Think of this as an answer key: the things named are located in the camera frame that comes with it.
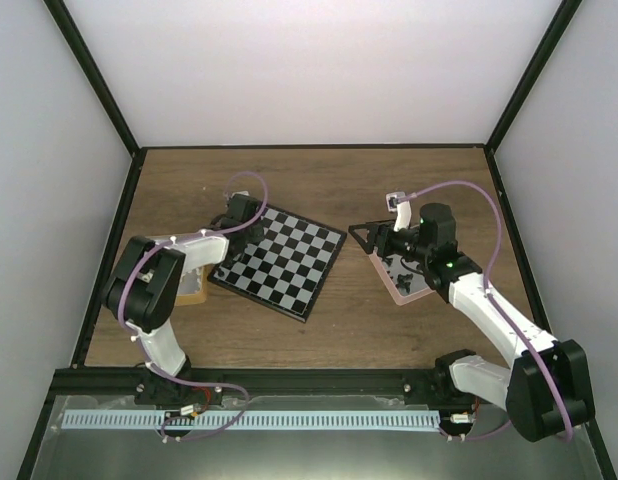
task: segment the robotic arm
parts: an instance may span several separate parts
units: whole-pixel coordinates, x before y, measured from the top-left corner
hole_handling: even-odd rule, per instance
[[[260,201],[243,193],[234,194],[228,202],[227,212],[212,221],[220,230],[242,225],[252,219]],[[140,270],[125,300],[126,326],[140,341],[150,362],[173,377],[188,363],[169,317],[178,294],[181,278],[187,272],[225,262],[228,266],[239,257],[249,243],[264,239],[262,225],[255,222],[248,228],[229,233],[215,234],[201,230],[200,234],[167,244],[153,255]],[[117,316],[122,292],[132,271],[155,242],[145,237],[133,237],[127,244],[109,281],[105,285],[102,303]]]
[[[502,354],[508,368],[491,364],[475,352],[462,350],[436,360],[438,386],[447,396],[460,392],[481,397],[503,410],[529,441],[554,435],[565,428],[561,414],[540,368],[519,334],[505,321],[487,293],[539,352],[556,384],[573,425],[595,415],[587,359],[575,341],[558,341],[527,319],[491,284],[485,291],[482,269],[458,250],[456,221],[448,205],[430,203],[420,209],[420,222],[410,226],[408,202],[402,192],[387,195],[395,221],[370,222],[349,228],[367,254],[380,258],[398,254],[417,261],[427,285],[464,313]],[[366,239],[358,231],[366,230]]]

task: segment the wooden table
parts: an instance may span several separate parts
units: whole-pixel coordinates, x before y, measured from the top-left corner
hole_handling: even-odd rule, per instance
[[[272,204],[345,230],[390,218],[384,195],[452,179],[495,195],[481,149],[230,149],[151,150],[143,167],[121,249],[133,235],[192,232],[225,210],[229,177],[254,170],[266,179]],[[261,195],[253,179],[232,190]],[[485,200],[464,187],[427,195],[452,206],[461,249],[486,266],[495,222]],[[422,200],[414,201],[414,212]],[[511,244],[504,240],[494,284],[526,315],[529,305]],[[501,362],[482,333],[437,294],[396,306],[371,262],[348,238],[306,324],[214,285],[206,303],[171,317],[180,345],[200,367],[423,367],[470,348]],[[124,366],[140,353],[113,316],[101,310],[87,365]]]

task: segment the wooden tabletop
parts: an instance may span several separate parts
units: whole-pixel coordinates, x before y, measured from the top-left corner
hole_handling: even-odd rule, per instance
[[[151,150],[120,248],[133,235],[188,233],[208,224],[225,211],[225,183],[241,170],[266,179],[272,204],[345,231],[390,218],[388,192],[461,179],[495,195],[481,149]],[[237,181],[232,190],[261,196],[253,179]],[[412,202],[414,212],[423,201],[451,205],[461,249],[485,266],[496,239],[487,202],[464,187],[430,193]],[[492,280],[530,316],[508,237]],[[462,348],[502,362],[471,321],[437,294],[396,306],[350,237],[306,324],[214,285],[206,303],[178,307],[171,320],[181,347],[199,367],[428,368],[436,357]],[[101,310],[87,365],[141,360],[112,314]]]

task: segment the checkered board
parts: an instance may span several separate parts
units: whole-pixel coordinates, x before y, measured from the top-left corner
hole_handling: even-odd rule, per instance
[[[265,239],[209,281],[306,322],[346,233],[271,206],[261,223]]]

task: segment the white vent grille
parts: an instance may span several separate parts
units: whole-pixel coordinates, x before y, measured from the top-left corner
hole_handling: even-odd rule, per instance
[[[167,430],[186,426],[194,430],[213,430],[227,423],[234,412],[208,411],[195,420],[174,420]],[[67,410],[63,429],[79,430],[154,430],[165,419],[164,411],[142,410]],[[433,411],[396,412],[259,412],[247,413],[232,430],[390,430],[437,432],[440,415]]]

